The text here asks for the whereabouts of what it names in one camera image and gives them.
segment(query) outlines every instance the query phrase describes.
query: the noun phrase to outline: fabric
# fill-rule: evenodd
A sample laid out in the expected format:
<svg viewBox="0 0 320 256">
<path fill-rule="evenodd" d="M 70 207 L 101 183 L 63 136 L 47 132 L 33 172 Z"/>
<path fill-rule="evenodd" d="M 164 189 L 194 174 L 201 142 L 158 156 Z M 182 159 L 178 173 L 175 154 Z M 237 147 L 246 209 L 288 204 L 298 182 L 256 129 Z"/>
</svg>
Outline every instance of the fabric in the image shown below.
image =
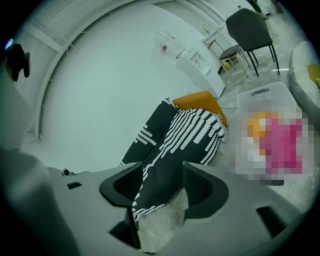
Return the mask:
<svg viewBox="0 0 320 256">
<path fill-rule="evenodd" d="M 169 98 L 165 98 L 139 132 L 120 165 L 144 162 L 161 137 L 168 131 L 178 110 L 178 107 Z"/>
<path fill-rule="evenodd" d="M 180 98 L 175 98 L 173 103 L 181 110 L 203 109 L 218 114 L 222 118 L 223 125 L 227 125 L 227 118 L 216 99 L 208 91 L 192 93 Z"/>
<path fill-rule="evenodd" d="M 143 166 L 143 179 L 139 192 L 132 204 L 132 214 L 137 222 L 142 215 L 147 215 L 164 206 L 183 187 L 182 163 L 184 161 L 206 165 L 215 155 L 221 139 L 225 136 L 224 127 L 215 115 L 204 109 L 182 110 L 171 101 L 164 105 L 162 102 L 157 112 L 165 116 L 168 106 L 170 113 L 176 112 L 169 123 L 169 127 L 156 145 L 147 141 L 135 140 L 121 165 L 130 163 L 128 159 L 140 159 Z M 153 140 L 154 135 L 149 130 L 153 126 L 148 121 L 148 126 L 143 134 Z M 143 155 L 133 150 L 142 149 Z"/>
</svg>

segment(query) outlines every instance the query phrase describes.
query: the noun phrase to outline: orange cushion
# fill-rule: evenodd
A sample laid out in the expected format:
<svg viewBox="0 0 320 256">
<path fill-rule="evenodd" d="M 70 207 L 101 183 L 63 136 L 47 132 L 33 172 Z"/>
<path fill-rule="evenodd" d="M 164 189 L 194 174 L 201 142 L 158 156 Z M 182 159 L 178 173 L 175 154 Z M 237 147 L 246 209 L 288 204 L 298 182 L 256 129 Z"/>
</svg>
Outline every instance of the orange cushion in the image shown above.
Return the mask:
<svg viewBox="0 0 320 256">
<path fill-rule="evenodd" d="M 223 124 L 227 125 L 227 119 L 216 99 L 208 91 L 200 91 L 180 98 L 175 98 L 173 103 L 182 110 L 203 109 L 214 114 L 220 114 Z"/>
</svg>

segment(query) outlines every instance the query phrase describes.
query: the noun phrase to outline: white wall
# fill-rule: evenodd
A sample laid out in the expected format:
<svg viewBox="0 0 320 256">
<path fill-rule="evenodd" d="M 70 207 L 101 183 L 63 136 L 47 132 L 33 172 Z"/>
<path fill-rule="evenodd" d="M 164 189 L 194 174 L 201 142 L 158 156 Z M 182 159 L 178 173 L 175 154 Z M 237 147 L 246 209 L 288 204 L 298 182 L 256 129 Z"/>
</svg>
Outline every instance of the white wall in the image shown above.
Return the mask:
<svg viewBox="0 0 320 256">
<path fill-rule="evenodd" d="M 31 121 L 31 111 L 16 91 L 5 62 L 0 63 L 0 148 L 19 149 Z"/>
<path fill-rule="evenodd" d="M 132 1 L 135 0 L 47 0 L 28 17 L 14 42 L 30 52 L 30 77 L 20 75 L 16 88 L 33 115 L 39 116 L 42 89 L 67 46 L 106 10 Z M 33 120 L 37 136 L 38 119 Z"/>
<path fill-rule="evenodd" d="M 155 48 L 161 30 L 208 56 L 218 70 L 191 25 L 150 4 L 124 7 L 94 24 L 61 61 L 44 102 L 42 142 L 24 150 L 73 172 L 117 166 L 163 98 L 199 90 Z"/>
<path fill-rule="evenodd" d="M 246 0 L 208 0 L 208 2 L 225 20 L 239 10 L 238 6 L 253 10 Z"/>
</svg>

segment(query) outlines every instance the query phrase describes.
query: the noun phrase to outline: black and white patterned fabric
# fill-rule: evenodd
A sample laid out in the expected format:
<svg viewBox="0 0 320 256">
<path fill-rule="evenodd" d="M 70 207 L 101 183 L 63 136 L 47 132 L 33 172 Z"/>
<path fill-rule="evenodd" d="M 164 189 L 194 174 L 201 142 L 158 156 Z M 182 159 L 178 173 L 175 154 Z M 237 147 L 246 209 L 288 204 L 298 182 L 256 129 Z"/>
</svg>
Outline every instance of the black and white patterned fabric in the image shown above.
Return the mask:
<svg viewBox="0 0 320 256">
<path fill-rule="evenodd" d="M 211 112 L 181 110 L 163 100 L 120 163 L 143 166 L 142 185 L 132 204 L 134 220 L 164 206 L 183 187 L 182 163 L 207 165 L 224 136 L 219 117 Z"/>
</svg>

